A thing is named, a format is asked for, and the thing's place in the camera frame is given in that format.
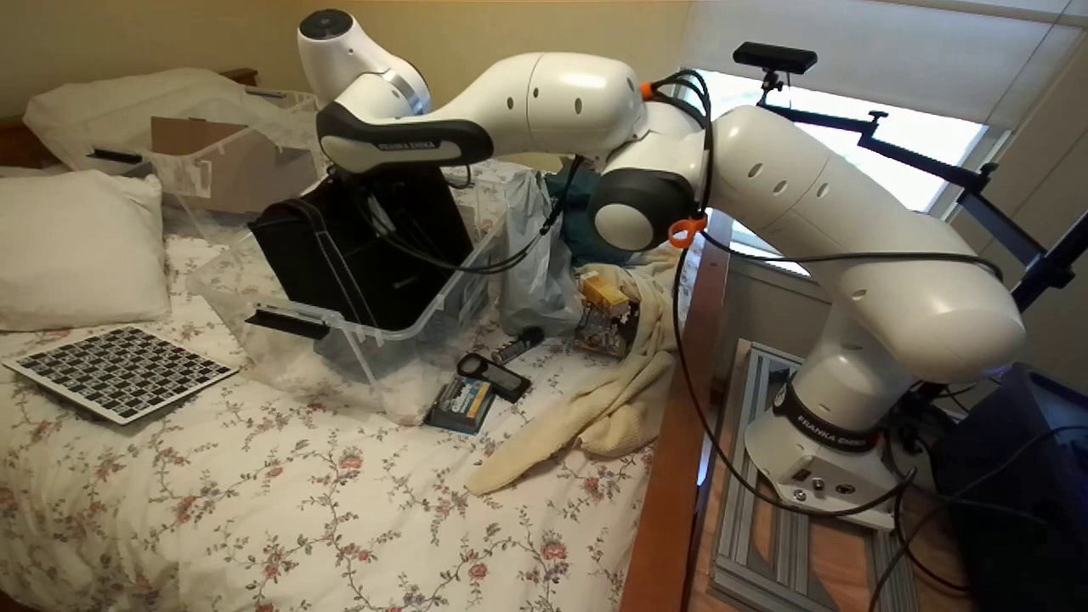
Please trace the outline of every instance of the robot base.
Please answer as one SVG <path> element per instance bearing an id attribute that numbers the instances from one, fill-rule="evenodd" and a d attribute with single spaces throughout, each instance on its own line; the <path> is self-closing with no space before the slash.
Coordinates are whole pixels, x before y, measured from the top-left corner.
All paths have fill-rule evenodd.
<path id="1" fill-rule="evenodd" d="M 872 503 L 900 479 L 885 466 L 882 447 L 841 451 L 804 436 L 789 417 L 762 412 L 744 428 L 744 447 L 754 468 L 776 486 L 778 501 L 797 511 L 841 512 Z M 844 512 L 836 520 L 872 530 L 891 530 L 891 501 L 882 508 Z"/>

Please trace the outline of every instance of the black bag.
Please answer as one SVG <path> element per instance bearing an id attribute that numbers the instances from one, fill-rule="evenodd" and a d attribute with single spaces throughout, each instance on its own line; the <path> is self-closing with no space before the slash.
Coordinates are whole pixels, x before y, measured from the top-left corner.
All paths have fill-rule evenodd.
<path id="1" fill-rule="evenodd" d="M 438 165 L 326 177 L 247 228 L 289 300 L 380 330 L 407 330 L 472 251 Z"/>

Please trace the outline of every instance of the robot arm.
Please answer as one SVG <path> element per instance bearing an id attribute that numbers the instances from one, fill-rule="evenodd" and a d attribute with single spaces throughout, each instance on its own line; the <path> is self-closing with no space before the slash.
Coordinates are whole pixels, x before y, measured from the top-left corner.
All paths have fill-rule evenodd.
<path id="1" fill-rule="evenodd" d="M 326 46 L 299 42 L 309 75 L 336 63 L 319 59 Z M 710 208 L 797 259 L 972 255 L 948 225 L 906 212 L 783 117 L 734 107 L 715 126 L 698 123 L 644 97 L 621 61 L 517 53 L 434 113 L 414 113 L 396 83 L 364 72 L 319 113 L 319 144 L 339 173 L 384 164 L 472 164 L 500 154 L 578 154 L 603 173 L 598 234 L 628 251 L 660 245 L 674 221 L 700 212 L 698 195 L 707 195 Z M 894 486 L 873 451 L 873 432 L 891 404 L 914 381 L 965 381 L 1013 360 L 1022 322 L 1009 293 L 965 260 L 844 259 L 810 273 L 832 304 L 830 322 L 785 398 L 749 428 L 744 446 L 783 501 L 844 511 Z M 891 515 L 873 511 L 867 522 L 889 527 Z"/>

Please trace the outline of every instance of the checkered tray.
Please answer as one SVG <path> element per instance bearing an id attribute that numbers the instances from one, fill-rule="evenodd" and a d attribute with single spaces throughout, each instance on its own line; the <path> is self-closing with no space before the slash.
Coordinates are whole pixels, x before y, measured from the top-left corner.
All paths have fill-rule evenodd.
<path id="1" fill-rule="evenodd" d="M 117 424 L 146 417 L 235 375 L 235 367 L 134 325 L 5 365 Z"/>

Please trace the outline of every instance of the robot camera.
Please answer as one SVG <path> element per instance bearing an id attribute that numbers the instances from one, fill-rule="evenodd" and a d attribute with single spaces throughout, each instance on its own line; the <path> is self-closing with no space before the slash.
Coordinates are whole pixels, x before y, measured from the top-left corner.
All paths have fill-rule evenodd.
<path id="1" fill-rule="evenodd" d="M 754 63 L 762 72 L 805 75 L 817 63 L 817 50 L 744 42 L 734 50 L 734 61 L 738 63 Z"/>

